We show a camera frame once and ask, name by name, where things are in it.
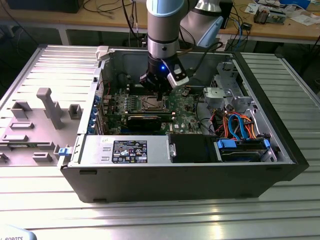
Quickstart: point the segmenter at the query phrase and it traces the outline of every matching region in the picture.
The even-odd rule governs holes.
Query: circuit board
[[[103,100],[105,134],[109,135],[166,135],[201,134],[195,114],[195,95],[183,96],[184,89],[178,89],[170,96],[157,101],[154,95],[129,94],[119,89]],[[157,131],[131,131],[128,128],[130,116],[155,116],[161,119]]]

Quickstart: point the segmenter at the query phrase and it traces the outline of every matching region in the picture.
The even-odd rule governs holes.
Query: robotic arm
[[[147,0],[146,7],[148,69],[140,84],[161,100],[163,94],[185,85],[194,74],[184,69],[177,55],[181,23],[193,33],[198,46],[208,47],[215,41],[223,18],[219,16],[219,0]]]

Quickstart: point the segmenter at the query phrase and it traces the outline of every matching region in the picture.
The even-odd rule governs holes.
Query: wooden tabletop
[[[112,3],[115,0],[97,0],[99,5],[105,3]],[[244,13],[248,3],[251,0],[234,0],[235,7],[239,15],[242,17],[244,22],[252,24],[251,36],[257,37],[271,37],[271,38],[287,38],[287,39],[298,39],[298,40],[316,40],[320,34],[320,25],[312,24],[305,26],[301,23],[295,22],[289,18],[285,20],[284,24],[256,24],[254,23],[254,15],[250,13]],[[6,9],[10,14],[16,18],[19,22],[33,22],[33,23],[49,23],[49,24],[68,24],[68,25],[86,25],[86,26],[99,26],[99,27],[125,27],[127,28],[127,22],[121,8],[114,10],[112,19],[103,16],[96,12],[90,12],[85,10],[83,7],[78,13],[63,13],[63,12],[48,12],[48,11],[33,11],[33,10],[11,10],[8,5]],[[104,6],[104,10],[113,9],[121,6],[121,1],[116,4]],[[95,11],[96,4],[95,0],[91,0],[86,4],[86,8]],[[126,7],[127,12],[131,12],[131,6]],[[310,4],[310,10],[320,11],[320,6]],[[147,9],[145,3],[137,4],[138,12],[138,24],[140,28],[147,28]],[[10,17],[0,7],[0,24],[1,20],[11,20]],[[228,21],[226,29],[221,29],[220,34],[237,34],[232,21]]]

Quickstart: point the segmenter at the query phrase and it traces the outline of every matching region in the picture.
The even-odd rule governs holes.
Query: metal bracket
[[[109,46],[98,46],[95,51],[95,57],[97,61],[102,61],[109,56]]]

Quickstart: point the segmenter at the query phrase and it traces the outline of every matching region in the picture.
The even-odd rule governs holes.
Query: black cable
[[[131,26],[132,28],[134,27],[134,24],[135,24],[134,10],[135,10],[135,1],[134,1],[133,4],[132,4],[131,15],[130,15],[130,19],[129,19],[129,22],[132,21],[132,24],[131,24],[131,22],[130,22],[130,26]],[[129,37],[128,37],[129,47],[131,47],[130,35],[131,35],[131,31],[129,31]]]
[[[232,5],[232,7],[234,8],[235,13],[230,12],[230,14],[233,14],[233,15],[237,16],[237,18],[238,18],[237,22],[238,22],[239,25],[241,26],[242,23],[243,23],[243,20],[242,20],[242,18],[240,17],[240,15],[238,14],[238,11],[237,11],[234,3],[233,3],[233,5]],[[230,48],[230,46],[233,46],[233,45],[234,45],[234,41],[236,40],[236,37],[238,36],[239,32],[241,31],[239,28],[237,28],[237,27],[235,27],[235,28],[237,29],[237,33],[236,33],[236,35],[234,36],[232,42],[231,42],[231,43],[228,43],[229,46],[226,47],[226,49],[225,49],[226,51],[228,51],[228,49]]]
[[[251,30],[249,30],[249,32],[248,32],[248,30],[245,29],[245,31],[246,31],[246,36],[245,36],[245,38],[242,40],[242,43],[241,43],[241,45],[239,45],[238,48],[242,48],[243,46],[244,46],[244,48],[245,48],[246,45],[247,45],[247,43],[248,43],[248,37],[249,37],[249,35],[250,35],[250,33],[251,33]],[[232,50],[232,48],[234,48],[235,46],[236,46],[236,44],[231,45],[231,50]]]
[[[181,28],[183,31],[185,31],[186,34],[188,34],[189,37],[192,39],[192,42],[193,42],[192,49],[194,49],[194,47],[197,45],[194,36],[192,36],[192,34],[191,34],[190,32],[188,32],[187,29],[185,29],[183,26],[180,26],[180,28]]]
[[[4,37],[5,37],[4,41],[9,40],[12,49],[16,50],[18,54],[19,54],[19,50],[20,50],[20,51],[23,51],[23,52],[29,54],[30,56],[32,56],[32,54],[31,54],[30,52],[28,52],[27,50],[24,50],[23,48],[19,47],[18,45],[17,45],[17,46],[14,46],[14,43],[12,42],[12,40],[14,39],[14,37],[9,37],[9,36],[6,34],[6,32],[2,29],[2,27],[0,27],[0,30],[1,30],[2,34],[4,35]]]
[[[114,10],[117,10],[117,9],[121,9],[121,8],[123,7],[123,6],[121,5],[121,6],[118,6],[118,7],[112,8],[112,9],[108,9],[108,10],[96,11],[96,10],[91,10],[91,9],[86,8],[86,4],[87,4],[88,2],[90,2],[90,1],[91,1],[91,0],[86,0],[86,1],[83,3],[83,9],[85,9],[85,10],[91,12],[91,13],[107,13],[107,12],[111,12],[111,11],[114,11]],[[102,5],[99,6],[99,8],[102,7],[102,6],[104,6],[104,5],[108,5],[108,4],[110,4],[110,3],[102,4]],[[130,6],[131,4],[132,4],[132,3],[128,3],[128,4],[124,5],[124,6],[127,7],[127,6]]]
[[[306,58],[306,61],[304,61],[304,64],[301,65],[300,72],[299,72],[299,75],[301,77],[303,77],[304,73],[308,69],[308,67],[309,67],[310,63],[313,61],[313,59],[320,53],[320,46],[317,48],[317,50],[314,51],[319,40],[320,40],[320,35],[317,38],[317,40],[315,41],[310,53],[308,54],[308,57]]]
[[[310,51],[310,52],[312,52],[312,51],[315,49],[315,47],[316,47],[317,43],[319,42],[319,40],[320,40],[320,35],[318,36],[318,39],[315,41],[315,44],[314,44],[313,47],[311,48],[311,51]]]
[[[135,22],[136,22],[136,27],[137,27],[137,35],[139,37],[139,28],[138,28],[138,14],[137,14],[137,3],[134,2],[134,15],[135,15]]]
[[[103,7],[103,6],[107,6],[107,5],[116,4],[116,3],[118,3],[119,1],[120,1],[120,0],[116,0],[115,2],[111,2],[111,3],[104,3],[104,4],[100,5],[99,8],[100,8],[100,7]]]
[[[188,44],[187,44],[187,42],[186,42],[186,40],[185,40],[185,38],[184,38],[184,36],[182,34],[181,28],[179,28],[179,33],[180,33],[181,39],[182,39],[185,47],[188,48]]]
[[[122,3],[122,8],[123,8],[123,13],[124,13],[124,16],[125,16],[125,20],[126,20],[126,23],[128,24],[128,27],[130,29],[130,32],[132,33],[132,35],[137,39],[137,40],[140,40],[138,38],[138,36],[136,35],[136,33],[134,32],[134,30],[132,29],[131,25],[130,25],[130,21],[129,21],[129,18],[128,18],[128,14],[127,14],[127,11],[126,11],[126,8],[125,8],[125,2],[124,0],[121,0],[121,3]]]
[[[205,52],[203,53],[203,55],[202,55],[202,57],[200,58],[197,66],[196,66],[195,69],[193,70],[193,74],[194,74],[195,72],[197,72],[197,70],[200,68],[200,65],[201,65],[201,63],[203,62],[203,60],[205,59],[205,56],[207,55],[207,53],[208,53],[211,49],[212,49],[212,51],[215,51],[215,50],[221,48],[223,45],[224,45],[224,44],[223,44],[221,41],[217,41],[217,42],[212,43],[212,44],[205,50]]]
[[[8,14],[8,16],[20,27],[23,29],[23,31],[34,41],[34,43],[36,45],[39,45],[39,43],[25,30],[25,28],[7,11],[7,9],[5,8],[3,2],[0,0],[1,6],[3,8],[3,10],[6,12],[6,14]]]

